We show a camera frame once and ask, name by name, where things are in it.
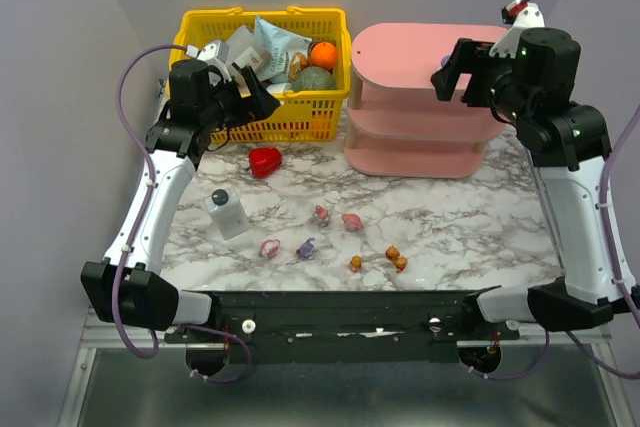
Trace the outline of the purple bunny toy blue bow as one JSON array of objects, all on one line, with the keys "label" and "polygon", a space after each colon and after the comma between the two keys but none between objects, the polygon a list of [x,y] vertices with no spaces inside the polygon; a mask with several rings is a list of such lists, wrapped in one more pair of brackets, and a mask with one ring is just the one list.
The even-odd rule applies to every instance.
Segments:
[{"label": "purple bunny toy blue bow", "polygon": [[303,261],[310,260],[315,252],[315,242],[316,242],[316,239],[314,237],[308,238],[296,250],[296,256]]}]

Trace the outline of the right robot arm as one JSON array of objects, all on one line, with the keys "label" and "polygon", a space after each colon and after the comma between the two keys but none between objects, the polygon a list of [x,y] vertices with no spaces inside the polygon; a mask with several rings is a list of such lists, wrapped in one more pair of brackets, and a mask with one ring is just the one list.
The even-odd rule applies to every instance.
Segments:
[{"label": "right robot arm", "polygon": [[571,100],[580,54],[547,27],[385,23],[353,42],[349,119],[373,143],[362,172],[468,175],[504,124],[527,151],[563,275],[467,295],[467,331],[503,321],[585,330],[639,305],[608,197],[606,122]]}]

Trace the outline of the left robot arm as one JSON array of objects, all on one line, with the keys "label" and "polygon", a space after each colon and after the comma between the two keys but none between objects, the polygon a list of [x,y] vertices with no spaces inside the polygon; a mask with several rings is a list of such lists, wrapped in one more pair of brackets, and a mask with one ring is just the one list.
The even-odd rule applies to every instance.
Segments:
[{"label": "left robot arm", "polygon": [[211,295],[180,290],[160,275],[170,226],[212,132],[265,120],[280,105],[252,68],[239,70],[247,95],[231,80],[212,84],[216,70],[196,59],[178,61],[170,70],[170,95],[146,133],[143,171],[125,221],[102,260],[86,263],[81,272],[104,322],[160,331],[211,319]]}]

